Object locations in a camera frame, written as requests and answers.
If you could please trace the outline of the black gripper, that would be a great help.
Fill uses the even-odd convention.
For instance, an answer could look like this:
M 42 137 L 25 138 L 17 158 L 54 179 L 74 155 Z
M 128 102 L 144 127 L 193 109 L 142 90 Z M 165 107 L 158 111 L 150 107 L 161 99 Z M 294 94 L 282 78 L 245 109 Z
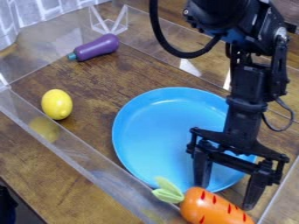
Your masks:
M 202 188 L 208 187 L 213 163 L 249 174 L 241 209 L 252 210 L 265 187 L 280 183 L 284 165 L 289 162 L 288 156 L 266 148 L 257 140 L 245 145 L 233 135 L 225 132 L 209 131 L 197 127 L 190 128 L 189 132 L 190 141 L 186 144 L 185 151 L 192 158 L 194 185 Z M 242 161 L 238 159 L 238 155 L 254 155 L 261 157 L 265 162 L 276 161 L 276 168 L 266 172 L 257 172 L 264 166 Z

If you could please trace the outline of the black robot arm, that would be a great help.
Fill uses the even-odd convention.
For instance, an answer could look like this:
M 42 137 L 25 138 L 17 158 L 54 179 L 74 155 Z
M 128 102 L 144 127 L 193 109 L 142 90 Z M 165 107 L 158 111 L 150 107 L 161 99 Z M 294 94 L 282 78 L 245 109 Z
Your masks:
M 257 141 L 266 104 L 278 102 L 289 82 L 285 74 L 288 37 L 284 19 L 261 0 L 188 0 L 182 12 L 190 26 L 206 32 L 213 47 L 225 41 L 230 93 L 222 131 L 190 129 L 186 152 L 193 180 L 206 186 L 214 163 L 249 175 L 241 208 L 254 207 L 266 186 L 277 184 L 289 158 Z

